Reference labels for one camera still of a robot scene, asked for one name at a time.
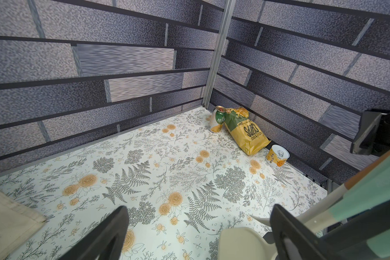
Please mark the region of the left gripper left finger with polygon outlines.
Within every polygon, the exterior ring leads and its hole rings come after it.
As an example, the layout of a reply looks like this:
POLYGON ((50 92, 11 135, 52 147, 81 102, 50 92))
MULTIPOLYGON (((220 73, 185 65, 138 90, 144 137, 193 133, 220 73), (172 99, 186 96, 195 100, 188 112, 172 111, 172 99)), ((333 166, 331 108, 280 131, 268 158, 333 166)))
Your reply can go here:
POLYGON ((126 206, 120 206, 78 241, 62 260, 118 260, 129 226, 126 206))

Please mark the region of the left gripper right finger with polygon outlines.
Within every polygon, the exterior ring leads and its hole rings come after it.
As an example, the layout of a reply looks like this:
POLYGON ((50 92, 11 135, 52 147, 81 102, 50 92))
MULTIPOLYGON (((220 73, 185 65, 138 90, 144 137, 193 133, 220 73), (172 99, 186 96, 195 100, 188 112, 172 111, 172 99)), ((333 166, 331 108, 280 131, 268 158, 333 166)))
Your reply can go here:
POLYGON ((270 224, 280 260, 340 260, 328 243, 276 204, 270 215, 270 224))

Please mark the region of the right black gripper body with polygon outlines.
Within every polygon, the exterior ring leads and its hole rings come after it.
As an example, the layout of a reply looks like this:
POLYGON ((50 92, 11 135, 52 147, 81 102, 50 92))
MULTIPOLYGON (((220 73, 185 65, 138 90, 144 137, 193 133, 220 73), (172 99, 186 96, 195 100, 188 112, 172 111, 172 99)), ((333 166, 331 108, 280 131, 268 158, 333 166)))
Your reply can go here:
POLYGON ((363 112, 359 130, 351 143, 350 153, 382 156, 390 150, 390 110, 370 109, 363 112))

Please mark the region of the grey spatula mint handle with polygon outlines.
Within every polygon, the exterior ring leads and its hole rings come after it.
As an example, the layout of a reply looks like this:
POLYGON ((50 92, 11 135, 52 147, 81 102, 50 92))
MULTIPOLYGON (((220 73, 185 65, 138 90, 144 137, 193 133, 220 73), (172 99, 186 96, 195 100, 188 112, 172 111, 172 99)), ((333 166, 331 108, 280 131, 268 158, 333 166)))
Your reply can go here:
POLYGON ((390 257, 390 156, 349 190, 344 199, 307 222, 317 229, 359 214, 320 241, 301 246, 304 260, 379 260, 390 257))

